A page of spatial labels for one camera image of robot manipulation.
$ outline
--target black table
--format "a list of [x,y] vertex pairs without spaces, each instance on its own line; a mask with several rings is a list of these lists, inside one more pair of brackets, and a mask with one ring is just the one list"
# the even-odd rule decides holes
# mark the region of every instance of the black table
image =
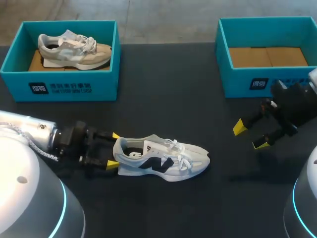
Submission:
[[87,180],[82,171],[64,179],[85,210],[86,237],[285,238],[284,205],[317,143],[316,120],[268,149],[251,141],[274,130],[270,120],[235,137],[233,126],[260,99],[224,98],[213,43],[122,45],[120,67],[116,102],[17,104],[0,81],[0,110],[59,125],[83,120],[125,137],[155,133],[210,152],[211,167],[182,182]]

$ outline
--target shoe toe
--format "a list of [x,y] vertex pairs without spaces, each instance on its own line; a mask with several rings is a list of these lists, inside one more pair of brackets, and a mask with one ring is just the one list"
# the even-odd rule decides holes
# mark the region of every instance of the shoe toe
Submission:
[[187,151],[186,154],[188,154],[192,160],[191,171],[193,173],[199,173],[203,171],[210,164],[210,158],[207,156],[207,154],[199,154],[193,151]]
[[97,44],[97,52],[104,52],[106,54],[111,55],[111,46],[104,45],[104,44]]
[[189,144],[183,144],[185,146],[185,150],[189,150],[192,152],[196,152],[201,155],[207,155],[209,152],[202,147],[196,146],[196,145],[189,145]]

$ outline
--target teal box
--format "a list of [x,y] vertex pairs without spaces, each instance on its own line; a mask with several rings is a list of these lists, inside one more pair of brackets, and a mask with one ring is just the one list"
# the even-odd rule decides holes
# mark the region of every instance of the teal box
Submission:
[[[38,36],[60,36],[67,29],[112,46],[110,69],[28,72]],[[114,101],[119,64],[120,39],[115,21],[28,21],[21,24],[0,73],[16,102]],[[35,94],[32,86],[42,86],[43,94]]]
[[[300,47],[308,67],[234,68],[230,47]],[[227,98],[271,97],[270,87],[308,83],[317,67],[317,28],[311,17],[221,18],[215,54]]]

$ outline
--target sneaker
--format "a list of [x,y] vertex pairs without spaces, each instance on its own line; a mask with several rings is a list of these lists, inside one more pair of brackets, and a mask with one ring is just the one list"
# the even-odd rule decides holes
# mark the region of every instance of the sneaker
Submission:
[[44,67],[90,70],[106,64],[111,58],[110,46],[97,44],[94,38],[76,35],[70,30],[61,36],[41,34],[38,44]]
[[196,176],[210,163],[207,150],[156,135],[142,139],[120,137],[113,156],[120,162],[119,175],[157,175],[169,182]]

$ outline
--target white shoelace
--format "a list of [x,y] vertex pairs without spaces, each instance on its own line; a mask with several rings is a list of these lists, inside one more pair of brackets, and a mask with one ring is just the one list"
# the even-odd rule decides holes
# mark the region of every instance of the white shoelace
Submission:
[[165,144],[169,144],[168,151],[170,151],[173,147],[177,147],[180,151],[180,154],[177,156],[178,164],[179,164],[179,170],[182,169],[183,164],[186,165],[187,169],[191,169],[193,166],[191,164],[191,160],[188,158],[185,158],[185,156],[182,154],[183,150],[183,145],[181,143],[178,143],[177,140],[170,140],[170,139],[165,139],[166,142]]
[[97,41],[92,37],[86,37],[83,35],[78,35],[79,37],[79,43],[83,43],[81,46],[75,46],[75,49],[83,48],[83,51],[80,54],[83,54],[84,52],[88,53],[95,53],[97,48]]

